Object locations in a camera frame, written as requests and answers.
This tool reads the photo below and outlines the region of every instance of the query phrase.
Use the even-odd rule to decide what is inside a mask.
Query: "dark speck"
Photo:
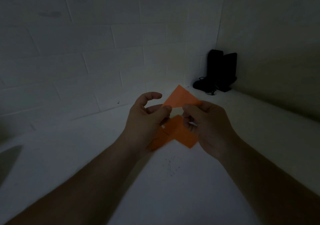
[[[42,17],[50,17],[50,18],[59,18],[62,16],[62,13],[61,12],[50,12],[50,13],[38,13],[39,16],[42,16]]]

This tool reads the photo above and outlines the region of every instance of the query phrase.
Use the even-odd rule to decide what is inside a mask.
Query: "orange sticky note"
[[[201,101],[199,101],[181,85],[178,85],[169,98],[163,103],[163,106],[170,105],[172,108],[177,108],[182,107],[185,104],[199,105],[201,104]]]
[[[154,151],[172,140],[173,138],[166,134],[160,126],[154,140],[149,144],[148,149]]]
[[[166,123],[163,131],[188,148],[192,148],[198,142],[198,136],[183,126],[181,115],[176,115]]]

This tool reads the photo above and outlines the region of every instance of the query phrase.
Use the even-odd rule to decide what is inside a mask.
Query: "person's left arm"
[[[73,177],[32,204],[7,224],[101,224],[117,191],[158,128],[169,120],[172,108],[144,108],[156,92],[142,94],[130,109],[119,138]]]

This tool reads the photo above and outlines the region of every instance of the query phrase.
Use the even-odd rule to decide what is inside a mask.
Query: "forearm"
[[[320,199],[239,139],[219,160],[264,224],[316,224]]]
[[[100,224],[138,159],[139,154],[118,139],[8,224]]]

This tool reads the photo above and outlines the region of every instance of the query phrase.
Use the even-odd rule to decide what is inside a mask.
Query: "person's left hand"
[[[171,106],[144,106],[149,100],[160,99],[161,93],[149,92],[142,94],[131,107],[127,123],[120,135],[122,142],[135,152],[145,153],[146,147],[152,142],[158,128],[170,120]]]

